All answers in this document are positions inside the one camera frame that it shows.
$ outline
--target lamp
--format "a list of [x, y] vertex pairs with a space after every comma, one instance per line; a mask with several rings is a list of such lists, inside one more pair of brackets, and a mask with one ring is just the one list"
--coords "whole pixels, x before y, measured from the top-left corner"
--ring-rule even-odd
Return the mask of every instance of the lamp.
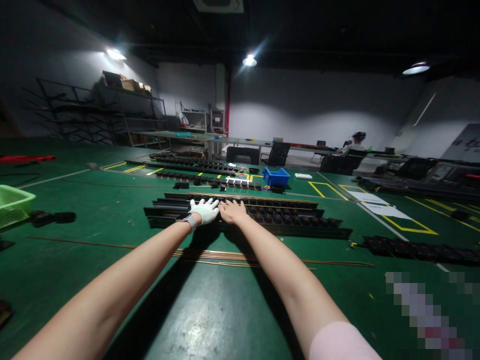
[[106, 53], [113, 59], [113, 60], [126, 60], [127, 58], [122, 55], [120, 50], [117, 49], [107, 49]]
[[423, 73], [428, 69], [430, 69], [430, 66], [427, 65], [427, 62], [421, 61], [421, 62], [414, 63], [410, 68], [408, 68], [403, 72], [403, 75], [413, 75], [413, 74]]
[[242, 63], [245, 66], [252, 67], [257, 65], [257, 60], [254, 59], [254, 56], [252, 54], [248, 54], [246, 58], [243, 59]]

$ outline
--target gloved hand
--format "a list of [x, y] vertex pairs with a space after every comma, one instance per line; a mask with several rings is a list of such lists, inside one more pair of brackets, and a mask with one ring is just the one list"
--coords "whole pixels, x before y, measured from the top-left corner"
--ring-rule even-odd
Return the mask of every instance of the gloved hand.
[[207, 202], [204, 199], [201, 199], [198, 204], [195, 203], [195, 200], [190, 200], [190, 211], [189, 213], [198, 213], [201, 216], [201, 225], [211, 223], [219, 214], [219, 204], [218, 200], [213, 200], [210, 198]]

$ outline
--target white wall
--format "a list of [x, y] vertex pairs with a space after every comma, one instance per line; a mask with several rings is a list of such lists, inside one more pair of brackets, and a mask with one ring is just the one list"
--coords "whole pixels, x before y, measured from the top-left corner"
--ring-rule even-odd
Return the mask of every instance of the white wall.
[[402, 127], [402, 135], [394, 141], [406, 154], [441, 158], [465, 126], [480, 124], [480, 83], [458, 77], [441, 81], [419, 123], [413, 126], [439, 83], [428, 84], [422, 102]]
[[366, 148], [383, 150], [423, 85], [419, 77], [247, 68], [232, 81], [230, 136], [341, 147], [362, 131]]
[[209, 104], [215, 106], [214, 65], [160, 62], [156, 74], [167, 115], [175, 115], [175, 100], [187, 109], [206, 112]]
[[0, 23], [0, 96], [26, 136], [48, 135], [36, 125], [36, 115], [22, 110], [27, 103], [21, 87], [38, 93], [37, 77], [91, 89], [106, 70], [150, 85], [158, 94], [153, 66], [130, 53], [125, 62], [111, 60], [105, 53], [111, 44], [39, 1], [2, 1], [0, 14], [5, 15]]

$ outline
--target green floor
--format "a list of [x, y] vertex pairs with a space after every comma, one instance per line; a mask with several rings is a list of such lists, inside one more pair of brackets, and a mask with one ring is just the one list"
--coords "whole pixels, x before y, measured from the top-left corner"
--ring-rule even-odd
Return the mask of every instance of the green floor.
[[[28, 143], [4, 141], [0, 149], [2, 154], [57, 155], [55, 161], [36, 166], [20, 169], [11, 165], [0, 166], [0, 174], [41, 173], [36, 181], [82, 171], [88, 162], [106, 166], [152, 152], [149, 149], [87, 146], [51, 139], [31, 139]], [[165, 192], [219, 192], [209, 187], [173, 190], [172, 180], [157, 179], [155, 175], [139, 176], [154, 169], [123, 172], [131, 168], [131, 165], [122, 165], [112, 168], [112, 172], [87, 171], [25, 188], [37, 196], [34, 209], [73, 211], [77, 214], [77, 220], [71, 224], [50, 224], [42, 228], [34, 228], [26, 223], [3, 232], [3, 239], [13, 241], [15, 245], [0, 253], [0, 296], [13, 304], [15, 315], [0, 331], [0, 359], [13, 356], [75, 293], [129, 251], [34, 240], [24, 236], [139, 245], [157, 231], [149, 228], [143, 213], [143, 207], [151, 204], [152, 200], [162, 197]], [[299, 195], [275, 197], [318, 202], [318, 207], [325, 209], [326, 217], [343, 219], [342, 226], [354, 230], [351, 236], [353, 241], [361, 242], [362, 236], [366, 235], [395, 236], [375, 217], [354, 202], [345, 200], [350, 197], [344, 190], [345, 186], [356, 186], [351, 177], [323, 176], [314, 172], [311, 175], [316, 190], [307, 180], [292, 177], [289, 192]], [[1, 177], [7, 185], [15, 185], [26, 179], [28, 176]], [[254, 181], [263, 180], [256, 177]], [[238, 195], [266, 194], [244, 189], [227, 191]], [[478, 226], [472, 224], [476, 228], [473, 229], [404, 197], [380, 197], [437, 233], [404, 231], [388, 220], [381, 219], [411, 241], [448, 243], [473, 249], [480, 238], [479, 230], [476, 230], [480, 229], [480, 222]], [[437, 204], [424, 199], [416, 200], [449, 213]], [[425, 229], [416, 222], [395, 222], [404, 229]], [[351, 249], [345, 240], [287, 236], [283, 239], [303, 259], [361, 261], [377, 266], [318, 265], [314, 274], [383, 359], [405, 355], [411, 358], [431, 357], [428, 355], [431, 350], [418, 350], [417, 329], [410, 327], [409, 317], [402, 316], [402, 307], [395, 303], [392, 294], [387, 294], [386, 272], [409, 273], [411, 282], [425, 283], [426, 292], [433, 294], [435, 304], [441, 305], [441, 314], [450, 316], [450, 326], [458, 327], [458, 337], [465, 338], [467, 348], [472, 348], [479, 338], [479, 325], [471, 316], [477, 314], [478, 309], [473, 307], [467, 295], [457, 294], [457, 288], [447, 283], [448, 274], [435, 264], [373, 256], [362, 248]], [[244, 241], [223, 233], [196, 231], [181, 248], [189, 246], [194, 249], [251, 252]], [[479, 273], [476, 269], [447, 267], [466, 272], [466, 278], [478, 282]], [[172, 259], [157, 283], [130, 314], [105, 357], [291, 359], [296, 358], [299, 351], [285, 309], [261, 269]]]

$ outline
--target bare hand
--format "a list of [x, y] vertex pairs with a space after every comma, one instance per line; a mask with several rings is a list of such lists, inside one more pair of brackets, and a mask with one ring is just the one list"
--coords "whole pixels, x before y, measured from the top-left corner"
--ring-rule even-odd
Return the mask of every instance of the bare hand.
[[220, 215], [224, 222], [227, 224], [235, 224], [238, 220], [243, 219], [247, 215], [247, 210], [245, 209], [244, 202], [241, 201], [238, 204], [235, 200], [231, 202], [227, 200], [226, 202], [222, 201], [218, 205], [220, 209]]

